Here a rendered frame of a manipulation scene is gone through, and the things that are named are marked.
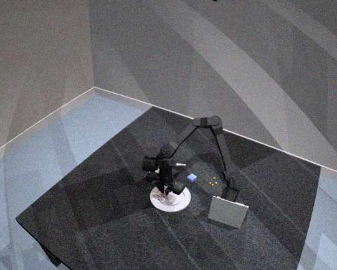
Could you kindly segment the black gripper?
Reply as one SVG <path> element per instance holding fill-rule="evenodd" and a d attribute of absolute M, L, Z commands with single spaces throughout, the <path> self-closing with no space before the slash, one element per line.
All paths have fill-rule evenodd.
<path fill-rule="evenodd" d="M 157 172 L 150 172 L 146 176 L 146 181 L 152 183 L 154 179 L 155 180 L 154 185 L 161 193 L 164 193 L 164 185 L 168 186 L 165 190 L 166 196 L 168 195 L 169 192 L 173 192 L 177 195 L 180 195 L 181 192 L 185 189 L 185 185 L 181 182 L 177 182 L 177 183 L 171 182 L 172 174 L 173 174 L 173 171 L 170 175 L 167 175 L 167 176 L 161 175 L 160 173 L 157 173 Z"/>

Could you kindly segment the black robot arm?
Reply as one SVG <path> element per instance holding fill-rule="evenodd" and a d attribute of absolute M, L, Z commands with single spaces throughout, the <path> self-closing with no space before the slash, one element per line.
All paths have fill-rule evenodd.
<path fill-rule="evenodd" d="M 225 171 L 222 171 L 224 180 L 227 182 L 227 186 L 222 191 L 221 198 L 230 202 L 236 203 L 236 198 L 241 188 L 239 181 L 239 174 L 237 169 L 233 166 L 230 158 L 229 150 L 225 143 L 225 137 L 223 134 L 222 120 L 218 116 L 194 118 L 192 122 L 187 125 L 172 141 L 165 144 L 160 153 L 156 157 L 144 156 L 142 169 L 143 171 L 155 172 L 158 170 L 161 175 L 170 175 L 173 171 L 171 182 L 178 175 L 176 168 L 176 161 L 163 160 L 170 159 L 174 156 L 179 146 L 197 129 L 197 128 L 210 128 L 213 135 L 216 138 L 216 143 L 222 156 Z M 163 161 L 162 161 L 163 160 Z M 173 167 L 173 168 L 172 168 Z"/>

